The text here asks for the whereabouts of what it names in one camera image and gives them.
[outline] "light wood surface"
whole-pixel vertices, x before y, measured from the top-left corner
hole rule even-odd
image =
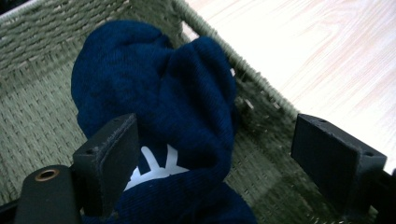
[[[396,168],[396,1],[187,2],[301,112]]]

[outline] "wicker basket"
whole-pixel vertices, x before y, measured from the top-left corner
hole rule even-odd
[[[297,111],[181,0],[36,0],[0,17],[0,204],[17,199],[34,170],[69,165],[85,142],[70,95],[73,63],[94,28],[118,19],[159,27],[175,48],[189,41],[184,21],[224,48],[242,114],[226,182],[259,223],[341,221],[290,157]]]

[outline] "black clamp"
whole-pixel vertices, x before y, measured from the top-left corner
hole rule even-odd
[[[396,170],[383,171],[387,157],[324,119],[299,115],[291,156],[347,219],[396,223]]]
[[[28,175],[18,201],[0,207],[0,223],[81,223],[108,217],[140,155],[135,114],[111,120],[74,154],[74,164]]]

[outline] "knit hat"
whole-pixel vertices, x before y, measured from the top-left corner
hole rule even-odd
[[[105,222],[256,222],[223,183],[237,111],[230,65],[215,41],[200,37],[172,49],[151,25],[108,22],[90,34],[78,55],[71,92],[88,138],[115,117],[137,116],[142,154]]]

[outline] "embroidered logo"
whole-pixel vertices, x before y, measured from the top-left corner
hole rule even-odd
[[[146,158],[148,162],[148,166],[150,171],[141,175],[139,171],[139,167],[134,169],[132,173],[131,180],[128,182],[125,190],[130,189],[136,185],[147,182],[153,179],[166,178],[169,175],[177,175],[184,172],[188,172],[189,170],[180,166],[177,166],[177,150],[173,147],[167,145],[168,154],[166,157],[166,165],[165,168],[160,167],[151,150],[148,147],[142,147],[141,151],[143,156]]]

